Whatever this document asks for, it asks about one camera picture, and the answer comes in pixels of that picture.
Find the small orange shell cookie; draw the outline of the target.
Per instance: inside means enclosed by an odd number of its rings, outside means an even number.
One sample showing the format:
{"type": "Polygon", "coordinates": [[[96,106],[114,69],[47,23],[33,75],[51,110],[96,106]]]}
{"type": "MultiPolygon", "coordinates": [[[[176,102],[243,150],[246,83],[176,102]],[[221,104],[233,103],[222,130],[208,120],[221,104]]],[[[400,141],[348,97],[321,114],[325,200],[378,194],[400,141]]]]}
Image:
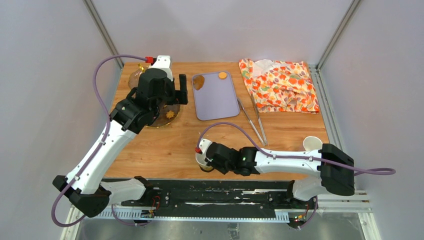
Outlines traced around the small orange shell cookie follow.
{"type": "Polygon", "coordinates": [[[169,110],[166,114],[165,114],[167,119],[172,119],[175,117],[175,112],[172,110],[169,110]]]}

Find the three-tier glass cake stand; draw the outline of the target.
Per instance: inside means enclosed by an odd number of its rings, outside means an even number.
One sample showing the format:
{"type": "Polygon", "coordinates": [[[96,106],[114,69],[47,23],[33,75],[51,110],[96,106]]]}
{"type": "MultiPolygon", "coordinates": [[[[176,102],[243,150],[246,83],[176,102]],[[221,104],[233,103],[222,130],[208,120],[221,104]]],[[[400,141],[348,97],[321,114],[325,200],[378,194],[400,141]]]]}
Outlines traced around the three-tier glass cake stand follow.
{"type": "MultiPolygon", "coordinates": [[[[138,86],[139,77],[142,73],[144,73],[146,70],[145,67],[142,66],[141,63],[138,63],[137,70],[135,70],[133,73],[130,74],[128,78],[128,87],[130,89],[135,88],[138,86]]],[[[169,125],[172,121],[174,121],[177,116],[179,115],[181,110],[180,104],[174,104],[174,105],[164,105],[161,107],[161,110],[159,111],[159,116],[157,117],[156,121],[150,125],[151,128],[160,128],[166,125],[169,125]],[[171,119],[166,118],[166,113],[168,111],[174,111],[175,116],[171,119]]]]}

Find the pink mug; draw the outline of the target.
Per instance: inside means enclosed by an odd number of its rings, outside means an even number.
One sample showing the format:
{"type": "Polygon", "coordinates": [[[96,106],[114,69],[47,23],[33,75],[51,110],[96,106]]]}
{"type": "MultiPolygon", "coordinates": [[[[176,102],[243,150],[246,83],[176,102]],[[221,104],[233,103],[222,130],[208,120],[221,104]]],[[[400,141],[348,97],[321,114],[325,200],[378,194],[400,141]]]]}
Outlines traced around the pink mug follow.
{"type": "Polygon", "coordinates": [[[323,142],[316,136],[307,136],[302,142],[302,146],[305,151],[319,150],[323,146],[323,142]]]}

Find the light green mug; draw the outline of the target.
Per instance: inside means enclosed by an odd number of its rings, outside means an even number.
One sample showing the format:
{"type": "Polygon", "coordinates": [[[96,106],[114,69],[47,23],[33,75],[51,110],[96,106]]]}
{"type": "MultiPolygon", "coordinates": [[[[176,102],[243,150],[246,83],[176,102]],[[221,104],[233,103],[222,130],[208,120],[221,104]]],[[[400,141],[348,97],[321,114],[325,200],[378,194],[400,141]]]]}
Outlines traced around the light green mug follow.
{"type": "Polygon", "coordinates": [[[196,153],[195,154],[195,160],[199,166],[210,166],[208,165],[208,162],[206,161],[206,155],[204,153],[196,153]]]}

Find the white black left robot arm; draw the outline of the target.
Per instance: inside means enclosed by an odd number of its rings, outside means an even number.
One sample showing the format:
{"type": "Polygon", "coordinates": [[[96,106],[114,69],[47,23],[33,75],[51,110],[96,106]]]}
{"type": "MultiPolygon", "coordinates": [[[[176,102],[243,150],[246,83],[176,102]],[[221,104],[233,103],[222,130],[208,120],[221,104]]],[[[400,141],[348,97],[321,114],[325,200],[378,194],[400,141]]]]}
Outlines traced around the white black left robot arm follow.
{"type": "Polygon", "coordinates": [[[103,177],[125,146],[159,118],[164,106],[188,104],[187,76],[180,74],[178,78],[176,90],[168,70],[149,68],[142,73],[138,85],[108,115],[97,143],[74,170],[55,177],[53,185],[84,216],[93,218],[124,201],[135,200],[142,207],[152,203],[153,193],[145,178],[105,182],[103,177]]]}

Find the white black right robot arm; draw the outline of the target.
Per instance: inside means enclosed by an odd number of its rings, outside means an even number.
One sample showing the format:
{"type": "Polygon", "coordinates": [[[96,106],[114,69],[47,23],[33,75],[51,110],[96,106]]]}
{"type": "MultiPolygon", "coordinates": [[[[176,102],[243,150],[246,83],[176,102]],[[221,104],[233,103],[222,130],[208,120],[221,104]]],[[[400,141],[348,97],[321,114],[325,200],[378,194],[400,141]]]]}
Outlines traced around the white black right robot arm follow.
{"type": "Polygon", "coordinates": [[[277,172],[307,175],[293,180],[287,188],[285,200],[294,209],[317,195],[355,193],[354,161],[329,143],[310,151],[275,151],[255,146],[236,150],[203,139],[196,149],[196,160],[224,175],[228,172],[241,176],[277,172]]]}

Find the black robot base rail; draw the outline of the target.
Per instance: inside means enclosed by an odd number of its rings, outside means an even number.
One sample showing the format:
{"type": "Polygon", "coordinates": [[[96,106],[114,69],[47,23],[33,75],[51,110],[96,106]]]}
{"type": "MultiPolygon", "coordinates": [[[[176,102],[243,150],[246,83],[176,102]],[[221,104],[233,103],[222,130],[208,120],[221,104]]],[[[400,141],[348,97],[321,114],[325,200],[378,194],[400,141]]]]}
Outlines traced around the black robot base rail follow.
{"type": "Polygon", "coordinates": [[[292,196],[292,181],[151,179],[149,184],[140,199],[119,203],[138,208],[139,220],[271,222],[301,228],[318,208],[314,196],[292,196]]]}

